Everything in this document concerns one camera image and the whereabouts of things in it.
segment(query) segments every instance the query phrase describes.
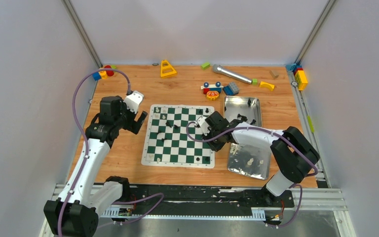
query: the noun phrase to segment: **green and white chessboard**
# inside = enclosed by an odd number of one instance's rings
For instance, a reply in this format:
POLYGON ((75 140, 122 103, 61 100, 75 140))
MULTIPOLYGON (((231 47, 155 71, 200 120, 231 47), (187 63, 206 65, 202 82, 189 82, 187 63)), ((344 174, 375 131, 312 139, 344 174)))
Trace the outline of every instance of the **green and white chessboard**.
MULTIPOLYGON (((207 143, 195 142, 186 133, 186 125, 214 112, 212 106, 152 105, 142 164, 153 166, 213 168, 214 151, 207 143)), ((189 133, 202 139, 201 129, 191 126, 189 133)))

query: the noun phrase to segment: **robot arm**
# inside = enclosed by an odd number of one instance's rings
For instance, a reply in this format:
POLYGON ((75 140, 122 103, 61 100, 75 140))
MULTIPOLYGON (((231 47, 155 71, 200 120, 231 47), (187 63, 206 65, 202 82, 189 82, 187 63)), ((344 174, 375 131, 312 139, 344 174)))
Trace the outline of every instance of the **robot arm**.
POLYGON ((100 112, 94 117, 85 133, 88 138, 89 152, 85 157, 85 143, 74 168, 74 171, 63 191, 56 201, 48 200, 44 206, 44 214, 57 235, 57 221, 61 207, 68 193, 71 194, 63 212, 62 232, 66 236, 91 237, 98 226, 101 214, 122 196, 128 197, 129 183, 125 178, 110 177, 104 186, 91 195, 91 189, 100 169, 101 163, 110 151, 119 130, 124 129, 137 134, 146 119, 147 113, 142 112, 139 119, 134 121, 143 94, 134 91, 124 100, 120 96, 104 97, 100 103, 100 112), (82 160, 87 159, 82 167, 82 160), (71 185, 77 175, 75 188, 71 185))
POLYGON ((320 159, 317 151, 295 127, 290 126, 286 130, 263 129, 238 119, 229 122, 217 111, 209 117, 198 118, 196 127, 201 128, 203 140, 219 136, 207 142, 216 152, 227 142, 248 144, 272 151, 280 170, 265 185, 265 191, 268 192, 270 199, 280 196, 294 183, 300 183, 311 170, 311 166, 304 158, 292 152, 280 136, 290 141, 313 164, 320 159))

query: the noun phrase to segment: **white wall panel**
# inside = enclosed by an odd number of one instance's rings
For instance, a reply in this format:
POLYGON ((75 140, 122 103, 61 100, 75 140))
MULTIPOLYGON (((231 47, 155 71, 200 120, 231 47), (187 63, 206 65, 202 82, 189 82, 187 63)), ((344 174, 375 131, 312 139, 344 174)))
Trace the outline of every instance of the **white wall panel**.
MULTIPOLYGON (((0 237, 36 237, 76 150, 72 94, 95 69, 59 0, 0 0, 0 237)), ((95 82, 77 98, 84 121, 95 82)))
POLYGON ((104 63, 285 64, 327 0, 72 0, 104 63))
POLYGON ((379 1, 338 1, 303 67, 329 179, 357 236, 379 236, 379 1))

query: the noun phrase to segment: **wooden table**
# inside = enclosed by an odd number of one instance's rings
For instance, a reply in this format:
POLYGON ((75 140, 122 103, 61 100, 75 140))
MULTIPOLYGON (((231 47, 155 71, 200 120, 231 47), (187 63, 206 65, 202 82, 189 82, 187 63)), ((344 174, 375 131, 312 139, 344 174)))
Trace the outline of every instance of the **wooden table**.
MULTIPOLYGON (((160 66, 117 66, 125 72, 131 81, 131 89, 145 95, 140 111, 149 112, 152 104, 166 105, 209 105, 223 114, 224 97, 222 93, 217 101, 208 101, 201 92, 200 86, 205 81, 214 83, 220 81, 227 85, 233 81, 240 88, 239 96, 257 97, 261 102, 263 127, 270 129, 286 129, 295 126, 301 129, 296 103, 290 88, 288 76, 284 67, 227 67, 249 78, 275 85, 270 92, 267 88, 257 85, 248 85, 224 75, 211 71, 203 71, 200 66, 175 66, 177 76, 161 79, 160 66), (273 79, 269 70, 279 72, 279 77, 273 79)), ((99 112, 99 103, 102 97, 119 95, 125 97, 127 83, 120 74, 115 74, 107 80, 99 80, 85 127, 88 127, 92 118, 99 112)), ((138 135, 121 130, 119 137, 114 141, 111 151, 101 165, 96 182, 104 182, 109 176, 121 176, 136 184, 180 184, 180 185, 210 185, 210 186, 257 186, 262 187, 267 181, 245 177, 227 170, 229 145, 216 153, 216 166, 213 169, 197 169, 184 167, 158 167, 141 164, 143 144, 147 129, 147 120, 138 135)), ((72 170, 76 165, 82 149, 81 138, 72 170)), ((278 171, 274 157, 271 158, 269 177, 278 171)), ((314 177, 305 178, 302 185, 306 188, 316 188, 314 177)))

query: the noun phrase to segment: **silver baking tray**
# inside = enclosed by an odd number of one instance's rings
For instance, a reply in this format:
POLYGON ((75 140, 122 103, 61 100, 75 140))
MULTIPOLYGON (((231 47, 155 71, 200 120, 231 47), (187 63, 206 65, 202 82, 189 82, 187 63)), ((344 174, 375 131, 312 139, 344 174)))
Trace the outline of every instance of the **silver baking tray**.
MULTIPOLYGON (((262 126, 261 104, 258 98, 226 96, 225 118, 228 121, 246 116, 247 123, 262 126)), ((269 174, 271 152, 243 144, 231 144, 227 161, 227 169, 231 172, 265 180, 269 174)))

